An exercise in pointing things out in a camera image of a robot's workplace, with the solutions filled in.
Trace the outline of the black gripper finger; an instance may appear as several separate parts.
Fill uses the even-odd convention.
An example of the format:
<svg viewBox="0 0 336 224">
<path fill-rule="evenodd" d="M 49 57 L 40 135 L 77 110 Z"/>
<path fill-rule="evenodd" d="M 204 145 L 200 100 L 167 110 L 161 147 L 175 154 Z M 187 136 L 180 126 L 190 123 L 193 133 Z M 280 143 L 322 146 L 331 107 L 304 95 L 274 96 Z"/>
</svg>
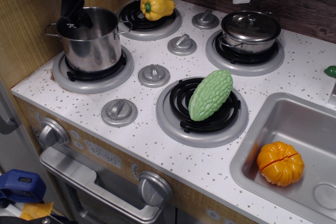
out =
<svg viewBox="0 0 336 224">
<path fill-rule="evenodd" d="M 61 18 L 57 21 L 57 30 L 66 31 L 68 29 L 93 27 L 93 22 L 87 11 L 84 9 L 84 1 L 73 5 L 71 2 L 62 2 Z"/>
</svg>

